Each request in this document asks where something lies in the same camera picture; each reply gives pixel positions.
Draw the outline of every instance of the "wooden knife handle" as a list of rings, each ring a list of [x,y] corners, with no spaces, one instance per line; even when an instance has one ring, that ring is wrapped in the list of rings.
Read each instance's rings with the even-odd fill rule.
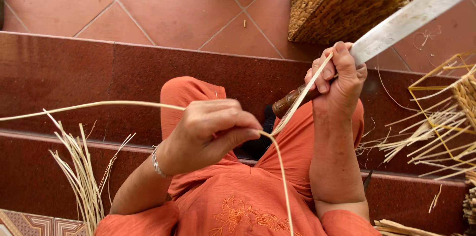
[[[335,79],[336,79],[335,77],[330,79],[329,83],[331,84]],[[276,117],[281,119],[284,116],[284,114],[286,114],[286,112],[289,110],[291,105],[293,105],[294,101],[298,98],[299,94],[304,90],[305,87],[306,87],[306,84],[298,87],[297,89],[295,89],[291,93],[288,93],[285,97],[276,101],[273,104],[273,112],[276,115]],[[312,99],[318,97],[320,94],[321,93],[319,93],[317,88],[312,91],[309,91],[304,97],[299,107],[311,101]]]

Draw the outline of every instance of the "embroidered flower pattern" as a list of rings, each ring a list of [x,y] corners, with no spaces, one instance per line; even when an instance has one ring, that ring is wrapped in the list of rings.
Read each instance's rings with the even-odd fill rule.
[[[213,214],[213,217],[221,222],[224,223],[221,227],[216,227],[211,229],[210,232],[211,236],[221,236],[223,233],[223,228],[228,225],[229,233],[233,233],[235,231],[236,226],[240,223],[248,223],[250,226],[252,223],[250,222],[250,218],[248,214],[252,214],[255,218],[255,224],[258,226],[268,227],[273,229],[274,231],[279,230],[286,230],[289,231],[289,221],[288,219],[281,220],[275,215],[272,214],[263,214],[260,209],[253,209],[251,206],[245,210],[245,204],[242,200],[237,203],[237,206],[234,208],[235,196],[231,196],[228,199],[223,200],[223,204],[221,208],[223,209],[224,213]],[[294,233],[295,236],[302,236],[299,233]]]

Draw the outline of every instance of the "wrist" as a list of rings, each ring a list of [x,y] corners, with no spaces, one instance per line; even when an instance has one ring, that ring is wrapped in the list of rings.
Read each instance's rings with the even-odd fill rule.
[[[171,178],[174,175],[177,175],[176,169],[174,168],[174,162],[170,159],[168,155],[168,141],[162,141],[152,153],[152,166],[154,170],[164,178]]]

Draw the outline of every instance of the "orange pants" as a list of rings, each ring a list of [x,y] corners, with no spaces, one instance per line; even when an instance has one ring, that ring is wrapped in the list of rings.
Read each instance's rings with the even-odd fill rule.
[[[170,105],[187,107],[195,100],[211,100],[226,98],[225,89],[199,81],[192,77],[174,78],[162,87],[160,102]],[[162,108],[160,112],[162,137],[167,138],[177,123],[182,118],[182,112]],[[364,131],[364,108],[358,102],[352,116],[352,130],[354,146],[357,146]],[[308,205],[313,209],[309,183],[309,166],[314,148],[314,125],[311,102],[302,105],[291,118],[286,127],[278,134],[276,141],[281,149],[284,167],[286,168],[286,180],[296,189]],[[252,174],[253,170],[264,170],[270,177],[281,179],[281,171],[277,152],[271,145],[252,168],[242,164],[230,151],[217,164],[207,166],[200,170],[175,176],[169,188],[173,200],[179,199],[188,190],[193,189],[210,177],[220,173]]]

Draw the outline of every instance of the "foot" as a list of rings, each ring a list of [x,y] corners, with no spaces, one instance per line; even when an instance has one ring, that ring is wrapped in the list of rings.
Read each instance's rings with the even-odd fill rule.
[[[265,107],[265,122],[263,123],[263,131],[270,134],[273,131],[275,120],[276,115],[274,115],[273,108],[271,105],[267,105]],[[271,140],[265,136],[261,136],[259,139],[244,142],[241,145],[241,149],[247,154],[253,156],[254,159],[259,160],[263,154],[265,154],[269,145],[271,145]]]

